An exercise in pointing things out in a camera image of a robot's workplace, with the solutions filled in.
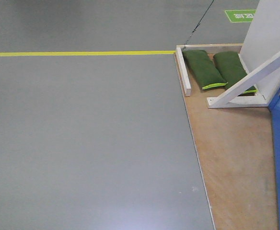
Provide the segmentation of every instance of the floor marking tape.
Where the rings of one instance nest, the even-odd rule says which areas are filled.
[[[175,50],[143,50],[143,51],[84,51],[84,52],[1,52],[0,57],[27,56],[114,56],[114,55],[158,55],[173,54]]]

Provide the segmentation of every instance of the wooden board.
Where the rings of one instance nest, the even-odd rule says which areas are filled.
[[[206,98],[224,89],[203,91],[190,79],[184,100],[216,230],[277,230],[270,112],[208,109]]]

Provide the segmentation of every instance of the green sandbag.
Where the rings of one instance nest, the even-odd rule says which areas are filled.
[[[231,88],[233,85],[235,85],[238,81],[240,81],[247,75],[240,62],[237,52],[221,52],[215,54],[213,56],[213,59],[222,77],[228,81],[228,84],[225,86],[226,89]],[[242,94],[252,92],[257,92],[257,89],[254,86],[247,89]]]
[[[227,84],[205,50],[183,51],[184,60],[203,90]]]

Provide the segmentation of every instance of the white panel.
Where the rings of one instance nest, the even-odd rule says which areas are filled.
[[[246,35],[240,55],[253,71],[280,51],[280,1],[261,0]],[[280,86],[280,68],[257,83],[268,102]]]

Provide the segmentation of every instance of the wooden edge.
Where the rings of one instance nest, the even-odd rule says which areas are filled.
[[[261,94],[255,96],[235,97],[227,104],[223,104],[218,107],[214,105],[216,99],[217,97],[207,98],[208,108],[242,108],[242,107],[267,107],[268,106],[267,100]]]
[[[185,65],[185,61],[183,58],[183,53],[182,53],[181,48],[179,48],[179,47],[176,48],[175,56],[176,56],[176,61],[177,61],[177,66],[178,66],[177,71],[179,72],[180,80],[183,84],[185,96],[188,97],[191,95],[191,84],[189,81],[189,76],[187,73],[187,69],[186,69],[186,65]]]
[[[229,102],[232,102],[236,96],[240,95],[246,89],[250,88],[252,85],[256,84],[267,75],[277,70],[279,67],[280,51],[246,75],[231,88],[220,94],[213,101],[210,101],[211,104],[209,105],[209,108],[223,108],[223,106],[227,105]]]
[[[243,44],[202,44],[202,45],[177,45],[176,48],[181,48],[185,50],[202,49],[208,54],[216,54],[224,51],[235,51],[240,52]]]

